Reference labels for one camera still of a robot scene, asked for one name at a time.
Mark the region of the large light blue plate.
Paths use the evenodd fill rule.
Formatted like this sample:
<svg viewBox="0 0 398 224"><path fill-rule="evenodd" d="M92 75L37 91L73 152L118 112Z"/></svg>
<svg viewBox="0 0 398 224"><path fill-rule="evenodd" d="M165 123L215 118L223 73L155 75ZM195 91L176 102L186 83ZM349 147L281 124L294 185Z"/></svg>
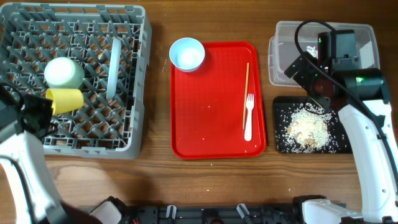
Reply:
<svg viewBox="0 0 398 224"><path fill-rule="evenodd" d="M117 37L115 37L113 39L111 59L109 64L108 83L106 91L107 99L113 98L116 94L120 56L121 56L121 41Z"/></svg>

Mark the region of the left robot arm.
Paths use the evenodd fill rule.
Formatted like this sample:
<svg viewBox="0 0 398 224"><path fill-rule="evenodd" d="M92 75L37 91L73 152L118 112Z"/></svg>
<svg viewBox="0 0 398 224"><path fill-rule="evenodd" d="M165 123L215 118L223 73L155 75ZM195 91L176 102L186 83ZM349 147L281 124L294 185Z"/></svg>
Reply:
<svg viewBox="0 0 398 224"><path fill-rule="evenodd" d="M42 139L51 132L52 101L13 96L1 84L1 165L16 207L16 223L120 223L122 205L110 197L91 212L65 203L45 162Z"/></svg>

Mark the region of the yellow plastic cup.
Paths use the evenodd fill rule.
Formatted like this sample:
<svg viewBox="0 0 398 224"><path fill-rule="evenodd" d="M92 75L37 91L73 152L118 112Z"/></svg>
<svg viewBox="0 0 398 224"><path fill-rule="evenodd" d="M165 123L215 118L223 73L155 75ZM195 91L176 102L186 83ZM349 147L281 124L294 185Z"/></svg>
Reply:
<svg viewBox="0 0 398 224"><path fill-rule="evenodd" d="M52 100L53 115L67 113L83 107L83 93L79 89L48 89L46 98Z"/></svg>

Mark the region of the wooden chopstick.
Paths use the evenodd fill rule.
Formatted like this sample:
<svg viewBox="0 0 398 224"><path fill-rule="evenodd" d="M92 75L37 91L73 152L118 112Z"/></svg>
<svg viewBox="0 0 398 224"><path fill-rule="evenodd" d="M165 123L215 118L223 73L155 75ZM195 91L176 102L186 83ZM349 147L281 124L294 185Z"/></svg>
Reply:
<svg viewBox="0 0 398 224"><path fill-rule="evenodd" d="M245 120L246 120L246 100L248 95L249 67L250 63L248 62L246 64L246 78L245 78L245 89L244 89L243 129L245 128Z"/></svg>

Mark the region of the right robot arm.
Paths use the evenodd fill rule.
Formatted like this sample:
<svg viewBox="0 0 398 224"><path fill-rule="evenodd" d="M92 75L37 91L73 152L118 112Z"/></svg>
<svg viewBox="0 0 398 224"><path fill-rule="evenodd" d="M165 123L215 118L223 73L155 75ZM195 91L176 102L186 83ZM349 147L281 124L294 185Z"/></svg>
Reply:
<svg viewBox="0 0 398 224"><path fill-rule="evenodd" d="M298 207L303 223L397 223L397 143L391 96L378 68L358 69L352 57L331 75L308 52L289 66L293 78L322 107L333 108L342 123L361 186L362 209L355 212L325 198L306 198Z"/></svg>

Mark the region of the green bowl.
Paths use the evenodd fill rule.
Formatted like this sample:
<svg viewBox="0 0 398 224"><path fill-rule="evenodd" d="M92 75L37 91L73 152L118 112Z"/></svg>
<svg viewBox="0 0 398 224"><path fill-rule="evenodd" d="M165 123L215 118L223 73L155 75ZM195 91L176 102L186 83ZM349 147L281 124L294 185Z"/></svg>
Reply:
<svg viewBox="0 0 398 224"><path fill-rule="evenodd" d="M83 67L67 57L51 60L44 70L44 78L50 88L76 89L81 86L84 77Z"/></svg>

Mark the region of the small light blue bowl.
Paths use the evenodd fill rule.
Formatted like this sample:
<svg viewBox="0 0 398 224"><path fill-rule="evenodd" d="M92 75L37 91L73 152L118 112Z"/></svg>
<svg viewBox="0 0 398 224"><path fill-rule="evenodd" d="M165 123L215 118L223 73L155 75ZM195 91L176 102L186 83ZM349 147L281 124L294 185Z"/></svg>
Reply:
<svg viewBox="0 0 398 224"><path fill-rule="evenodd" d="M203 44L191 37L176 40L170 47L169 58L177 69L182 72L193 72L205 59Z"/></svg>

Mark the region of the white plastic fork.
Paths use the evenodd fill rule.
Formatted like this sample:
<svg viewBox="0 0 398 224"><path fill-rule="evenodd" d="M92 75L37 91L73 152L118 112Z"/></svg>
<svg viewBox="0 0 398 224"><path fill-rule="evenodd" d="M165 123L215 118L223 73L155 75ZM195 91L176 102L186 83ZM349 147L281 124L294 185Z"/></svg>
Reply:
<svg viewBox="0 0 398 224"><path fill-rule="evenodd" d="M252 110L254 109L254 94L248 94L246 100L246 109L247 109L247 117L246 117L246 126L244 132L244 139L246 141L250 141L252 139Z"/></svg>

